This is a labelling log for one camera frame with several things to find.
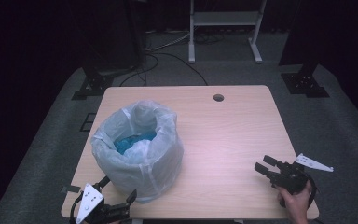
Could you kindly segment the black stand base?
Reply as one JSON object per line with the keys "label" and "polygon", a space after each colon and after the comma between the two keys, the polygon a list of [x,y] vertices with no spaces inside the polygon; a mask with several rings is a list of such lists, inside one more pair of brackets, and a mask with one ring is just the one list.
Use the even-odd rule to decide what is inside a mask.
{"label": "black stand base", "polygon": [[286,88],[291,94],[304,94],[308,98],[327,98],[329,94],[320,86],[313,72],[318,62],[309,61],[304,63],[296,73],[282,73],[281,77]]}
{"label": "black stand base", "polygon": [[72,96],[73,100],[86,100],[89,96],[102,96],[105,90],[112,86],[116,77],[127,75],[135,70],[130,68],[95,67],[91,65],[82,67],[86,77],[79,90]]}

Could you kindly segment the white-lined trash bin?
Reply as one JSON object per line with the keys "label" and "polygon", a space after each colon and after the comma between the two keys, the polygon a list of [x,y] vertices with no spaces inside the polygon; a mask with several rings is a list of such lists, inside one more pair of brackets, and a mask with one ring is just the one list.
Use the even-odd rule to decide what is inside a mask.
{"label": "white-lined trash bin", "polygon": [[[143,100],[109,116],[91,137],[92,154],[117,190],[137,189],[137,201],[149,203],[165,193],[179,175],[184,147],[176,130],[177,115],[167,106]],[[114,142],[135,134],[156,132],[123,155]]]}

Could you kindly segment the blue item inside bin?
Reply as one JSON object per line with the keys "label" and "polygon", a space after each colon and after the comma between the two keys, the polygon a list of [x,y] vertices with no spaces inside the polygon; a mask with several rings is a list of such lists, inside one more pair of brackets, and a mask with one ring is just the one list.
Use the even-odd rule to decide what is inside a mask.
{"label": "blue item inside bin", "polygon": [[135,143],[143,140],[152,141],[157,136],[156,132],[147,132],[141,134],[135,134],[132,136],[125,137],[121,140],[114,142],[114,146],[117,152],[123,155],[128,149],[130,149]]}

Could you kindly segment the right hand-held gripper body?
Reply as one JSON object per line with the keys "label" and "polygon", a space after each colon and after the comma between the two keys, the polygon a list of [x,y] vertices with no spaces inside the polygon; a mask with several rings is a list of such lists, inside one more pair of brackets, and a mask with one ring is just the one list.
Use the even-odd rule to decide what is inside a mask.
{"label": "right hand-held gripper body", "polygon": [[299,154],[293,163],[278,161],[275,167],[279,169],[279,173],[272,172],[274,177],[270,179],[271,184],[285,188],[290,194],[299,193],[306,187],[307,182],[311,181],[311,177],[304,171],[305,167],[326,172],[334,171],[333,167],[303,154]]}

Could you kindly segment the grey tape strip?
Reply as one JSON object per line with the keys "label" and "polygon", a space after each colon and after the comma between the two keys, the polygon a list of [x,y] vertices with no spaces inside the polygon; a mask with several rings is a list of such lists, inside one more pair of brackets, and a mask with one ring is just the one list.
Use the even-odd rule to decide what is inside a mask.
{"label": "grey tape strip", "polygon": [[61,193],[64,193],[64,194],[66,194],[68,192],[78,193],[79,191],[80,191],[80,187],[78,187],[78,186],[70,185],[70,186],[63,186],[61,188]]}

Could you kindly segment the person's right hand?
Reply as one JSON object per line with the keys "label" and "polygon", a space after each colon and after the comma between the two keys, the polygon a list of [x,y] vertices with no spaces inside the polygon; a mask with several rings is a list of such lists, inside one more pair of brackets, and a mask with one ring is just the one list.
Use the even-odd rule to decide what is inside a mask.
{"label": "person's right hand", "polygon": [[285,201],[286,215],[291,224],[309,224],[307,211],[309,208],[309,197],[312,191],[310,182],[298,194],[290,194],[285,188],[277,186],[277,199]]}

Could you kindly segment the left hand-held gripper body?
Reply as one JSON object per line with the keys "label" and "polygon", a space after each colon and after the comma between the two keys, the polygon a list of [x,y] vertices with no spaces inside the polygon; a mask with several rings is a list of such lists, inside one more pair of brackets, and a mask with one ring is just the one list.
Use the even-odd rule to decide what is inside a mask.
{"label": "left hand-held gripper body", "polygon": [[75,200],[75,204],[80,203],[75,224],[109,224],[130,217],[131,200],[116,205],[106,204],[102,195],[104,186],[105,183],[86,184]]}

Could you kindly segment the white metal stand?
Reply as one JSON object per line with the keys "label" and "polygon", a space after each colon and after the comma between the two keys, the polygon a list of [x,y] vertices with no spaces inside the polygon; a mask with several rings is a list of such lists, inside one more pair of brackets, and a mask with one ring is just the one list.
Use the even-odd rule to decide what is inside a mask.
{"label": "white metal stand", "polygon": [[264,17],[267,0],[261,0],[257,11],[234,12],[198,12],[194,9],[194,0],[190,0],[189,13],[189,40],[188,61],[196,61],[194,33],[197,27],[203,26],[253,26],[253,35],[248,38],[249,46],[256,63],[262,63],[263,59],[257,47],[256,41]]}

